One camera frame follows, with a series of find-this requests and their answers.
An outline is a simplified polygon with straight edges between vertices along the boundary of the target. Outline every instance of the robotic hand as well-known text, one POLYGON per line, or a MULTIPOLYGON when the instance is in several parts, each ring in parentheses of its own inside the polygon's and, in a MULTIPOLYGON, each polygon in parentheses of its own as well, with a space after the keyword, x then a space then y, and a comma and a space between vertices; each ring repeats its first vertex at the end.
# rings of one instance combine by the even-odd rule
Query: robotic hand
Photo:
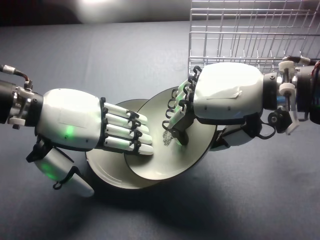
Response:
POLYGON ((255 137, 269 139, 276 132, 288 135, 306 121, 320 124, 320 62, 306 57, 285 57, 279 72, 262 74, 256 67, 236 62, 196 66, 191 75, 172 91, 162 126, 180 145, 187 145, 186 129, 197 119, 201 124, 226 125, 218 131, 212 151, 245 144, 255 137), (294 63, 305 65, 295 68, 294 63), (273 110, 268 123, 263 109, 273 110), (305 112, 298 119, 298 112, 305 112), (261 135, 262 124, 273 133, 261 135))
POLYGON ((42 96, 21 71, 0 65, 0 72, 25 79, 24 87, 0 80, 0 123, 35 127, 37 142, 26 160, 56 182, 54 189, 65 185, 83 197, 94 194, 73 160, 57 147, 153 154, 145 116, 74 89, 53 89, 42 96))

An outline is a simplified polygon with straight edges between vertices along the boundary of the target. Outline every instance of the plate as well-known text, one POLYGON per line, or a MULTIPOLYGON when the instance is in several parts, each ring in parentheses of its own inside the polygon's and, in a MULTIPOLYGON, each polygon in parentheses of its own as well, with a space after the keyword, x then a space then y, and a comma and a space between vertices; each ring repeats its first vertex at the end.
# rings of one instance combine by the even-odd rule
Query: plate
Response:
MULTIPOLYGON (((146 99, 134 99, 117 104, 120 107, 137 112, 146 99)), ((122 189, 143 189, 158 181, 148 180, 136 175, 126 164, 124 154, 93 149, 86 152, 87 161, 93 172, 107 184, 122 189)))
POLYGON ((171 134, 163 129, 162 122, 168 120, 165 114, 173 89, 157 94, 138 111, 148 118, 147 127, 154 154, 124 155, 130 169, 148 180, 165 180, 183 173, 202 159, 214 143, 217 126, 201 124, 196 119, 186 130, 189 136, 186 146, 178 145, 171 134))

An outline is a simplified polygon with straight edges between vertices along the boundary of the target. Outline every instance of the gray tabletop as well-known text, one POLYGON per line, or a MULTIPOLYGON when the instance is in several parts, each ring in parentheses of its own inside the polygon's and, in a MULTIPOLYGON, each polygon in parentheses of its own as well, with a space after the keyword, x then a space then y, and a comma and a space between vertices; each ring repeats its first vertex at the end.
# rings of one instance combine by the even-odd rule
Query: gray tabletop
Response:
MULTIPOLYGON (((0 28, 0 63, 24 71, 40 94, 71 88, 113 104, 149 99, 185 80, 188 32, 188 22, 0 28)), ((33 129, 1 125, 0 239, 317 240, 319 133, 304 122, 291 136, 209 152, 144 190, 103 184, 83 152, 66 151, 95 187, 95 197, 83 199, 54 191, 27 163, 33 129)))

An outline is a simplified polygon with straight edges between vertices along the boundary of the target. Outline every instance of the screw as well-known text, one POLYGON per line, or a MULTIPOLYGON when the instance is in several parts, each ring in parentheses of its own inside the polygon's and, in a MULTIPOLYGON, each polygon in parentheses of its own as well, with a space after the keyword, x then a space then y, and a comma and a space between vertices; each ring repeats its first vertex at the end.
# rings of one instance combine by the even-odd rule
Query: screw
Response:
POLYGON ((274 124, 274 123, 276 123, 277 122, 277 117, 276 116, 273 116, 273 117, 271 117, 271 122, 274 124))

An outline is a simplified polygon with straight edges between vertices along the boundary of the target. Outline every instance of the wire rack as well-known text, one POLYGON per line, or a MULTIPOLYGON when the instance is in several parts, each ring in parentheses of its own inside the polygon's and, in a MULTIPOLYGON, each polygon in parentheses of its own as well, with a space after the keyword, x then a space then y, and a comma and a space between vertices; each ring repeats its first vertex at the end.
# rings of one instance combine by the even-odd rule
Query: wire rack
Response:
POLYGON ((189 64, 241 62, 273 72, 286 56, 320 58, 319 0, 191 0, 189 64))

